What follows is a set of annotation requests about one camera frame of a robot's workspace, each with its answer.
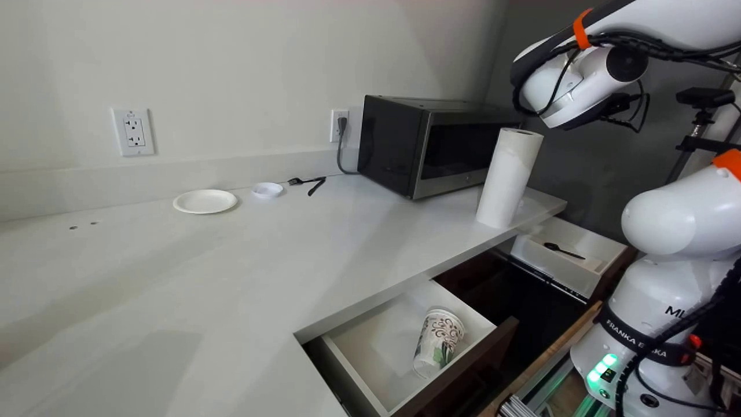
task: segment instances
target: open drawer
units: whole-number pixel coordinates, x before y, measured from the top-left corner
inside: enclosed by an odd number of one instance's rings
[[[466,340],[443,370],[419,373],[414,347],[436,307],[461,318]],[[348,416],[444,416],[447,387],[481,362],[496,366],[514,330],[517,321],[496,328],[431,281],[320,337],[314,364]]]
[[[569,362],[569,347],[583,338],[599,311],[602,302],[593,303],[553,345],[509,383],[480,417],[603,416],[599,404],[585,395]]]
[[[631,260],[631,250],[578,225],[550,219],[514,238],[512,257],[553,281],[578,302],[608,293]]]

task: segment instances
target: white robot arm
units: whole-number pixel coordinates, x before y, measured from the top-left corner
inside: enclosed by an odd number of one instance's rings
[[[572,28],[525,48],[512,66],[514,108],[546,128],[578,128],[629,108],[620,96],[649,58],[732,69],[739,0],[612,0]]]
[[[578,128],[629,108],[620,88],[649,58],[737,72],[725,58],[739,52],[741,0],[612,0],[525,48],[512,66],[512,99],[549,128]],[[623,233],[645,255],[569,353],[590,397],[629,417],[716,410],[707,387],[687,387],[682,353],[717,285],[741,282],[739,225],[741,152],[628,205]]]

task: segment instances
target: microwave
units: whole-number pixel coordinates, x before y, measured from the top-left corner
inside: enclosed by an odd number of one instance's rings
[[[366,96],[356,169],[408,199],[481,186],[500,128],[519,126],[498,108]]]

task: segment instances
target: paper plate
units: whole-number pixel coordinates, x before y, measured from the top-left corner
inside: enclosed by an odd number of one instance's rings
[[[238,197],[225,191],[192,191],[186,196],[177,196],[172,206],[180,214],[225,214],[232,212],[238,205]]]

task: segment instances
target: white wall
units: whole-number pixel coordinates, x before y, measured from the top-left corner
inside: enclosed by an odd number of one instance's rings
[[[477,98],[498,0],[0,0],[0,171],[123,161],[108,108],[151,108],[147,163],[329,149],[351,96]]]

